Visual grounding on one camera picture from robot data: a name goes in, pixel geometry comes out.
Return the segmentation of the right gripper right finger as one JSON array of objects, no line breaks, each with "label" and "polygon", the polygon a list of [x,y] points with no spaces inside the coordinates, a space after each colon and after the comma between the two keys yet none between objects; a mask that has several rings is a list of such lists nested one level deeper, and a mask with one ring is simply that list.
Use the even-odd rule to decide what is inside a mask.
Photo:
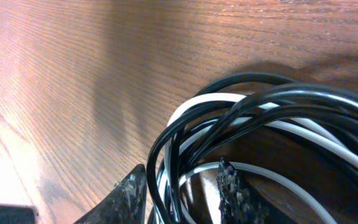
[{"label": "right gripper right finger", "polygon": [[273,206],[228,161],[220,159],[218,183],[221,223],[270,224],[294,221]]}]

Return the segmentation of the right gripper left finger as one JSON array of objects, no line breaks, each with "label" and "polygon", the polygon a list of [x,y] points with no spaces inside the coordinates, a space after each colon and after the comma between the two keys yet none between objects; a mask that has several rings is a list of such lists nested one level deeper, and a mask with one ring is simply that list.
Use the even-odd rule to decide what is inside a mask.
[{"label": "right gripper left finger", "polygon": [[77,223],[145,223],[147,180],[145,166],[136,165],[97,206]]}]

